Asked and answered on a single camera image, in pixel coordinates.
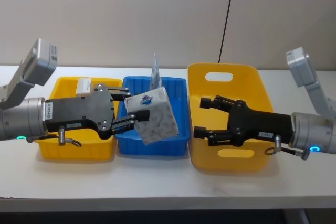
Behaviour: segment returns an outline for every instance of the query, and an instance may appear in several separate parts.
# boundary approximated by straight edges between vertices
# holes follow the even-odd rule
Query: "white wall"
[[[0,63],[38,37],[59,65],[160,67],[218,62],[228,0],[0,0]]]
[[[336,0],[232,0],[221,62],[288,69],[303,46],[318,69],[336,69]]]

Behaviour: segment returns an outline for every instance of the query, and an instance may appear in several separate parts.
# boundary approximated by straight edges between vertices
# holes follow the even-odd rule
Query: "tissue box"
[[[149,90],[151,77],[128,76],[124,78],[123,87],[128,87],[132,95],[141,94]],[[189,106],[186,80],[181,78],[162,77],[162,84],[166,88],[170,104],[178,126],[178,135],[164,140],[144,144],[136,130],[115,135],[121,154],[135,155],[168,155],[183,156],[187,141],[191,136]],[[120,103],[118,117],[127,115],[124,102]]]
[[[150,111],[149,121],[135,122],[135,128],[145,144],[178,135],[179,128],[165,87],[128,97],[125,99],[125,107],[128,113]]]

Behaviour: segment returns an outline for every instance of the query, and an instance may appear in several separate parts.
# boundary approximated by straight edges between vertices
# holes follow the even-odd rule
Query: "metal cylinder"
[[[25,99],[19,106],[0,110],[0,141],[45,135],[44,113],[44,98]]]
[[[336,127],[321,115],[293,113],[293,139],[290,147],[336,154]]]

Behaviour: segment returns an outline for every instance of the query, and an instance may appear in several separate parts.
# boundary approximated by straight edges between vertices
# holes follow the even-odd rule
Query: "white table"
[[[17,67],[0,66],[0,85]],[[187,79],[186,69],[161,69],[161,76]],[[28,97],[48,97],[58,77],[122,79],[149,76],[150,69],[58,67],[44,87]],[[305,89],[289,71],[260,71],[278,113],[314,113]],[[318,72],[336,99],[336,71]],[[208,175],[183,158],[123,156],[107,163],[43,160],[38,145],[0,142],[0,211],[88,211],[155,209],[252,209],[336,207],[336,155],[312,153],[307,161],[279,153],[253,174]]]

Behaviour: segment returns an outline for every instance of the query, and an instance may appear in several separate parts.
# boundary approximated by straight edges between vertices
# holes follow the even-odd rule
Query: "white tissue box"
[[[149,121],[135,122],[135,128],[145,144],[179,134],[165,87],[125,98],[125,107],[128,113],[150,111]]]

